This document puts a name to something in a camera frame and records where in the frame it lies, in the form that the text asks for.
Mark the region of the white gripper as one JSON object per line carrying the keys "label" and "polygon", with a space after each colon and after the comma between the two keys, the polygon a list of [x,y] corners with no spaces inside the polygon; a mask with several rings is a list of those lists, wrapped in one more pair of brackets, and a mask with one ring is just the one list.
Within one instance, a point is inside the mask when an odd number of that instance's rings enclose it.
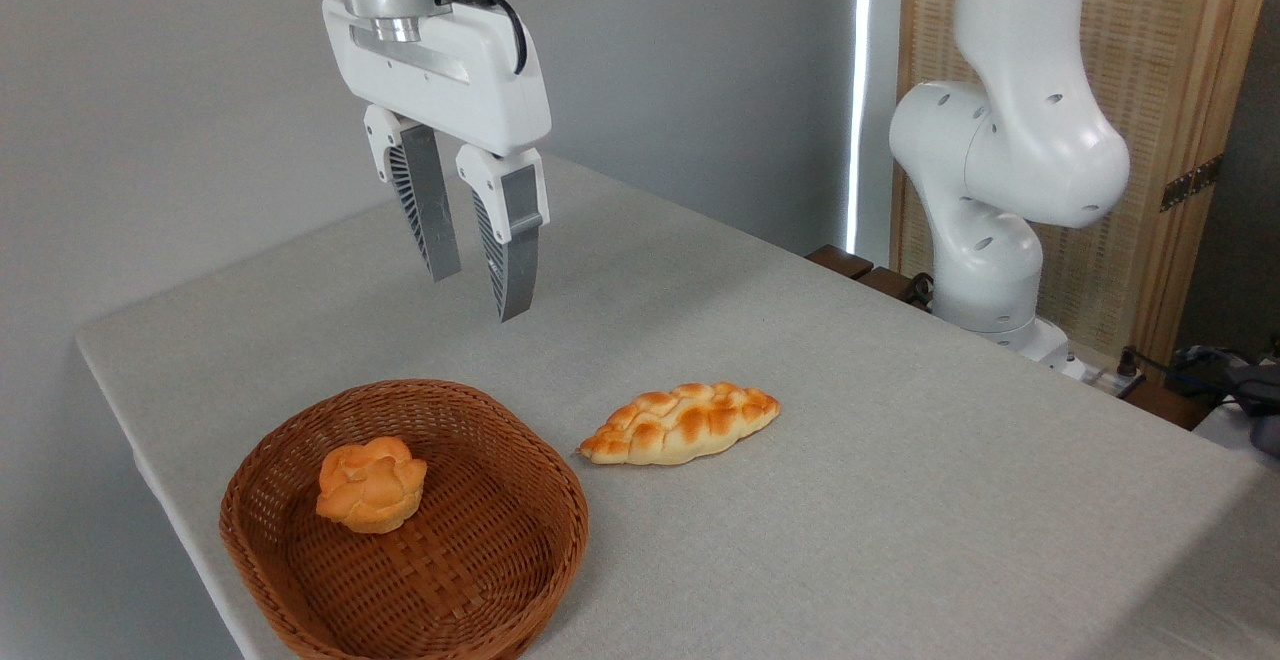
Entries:
{"label": "white gripper", "polygon": [[420,20],[419,41],[393,42],[378,38],[370,22],[349,17],[338,0],[323,0],[321,8],[343,81],[374,104],[364,127],[378,177],[397,192],[430,276],[442,281],[461,269],[435,133],[443,130],[468,142],[456,162],[472,191],[499,318],[525,313],[535,292],[539,230],[550,219],[541,157],[530,148],[552,128],[532,41],[516,75],[513,28],[500,10],[454,4]]}

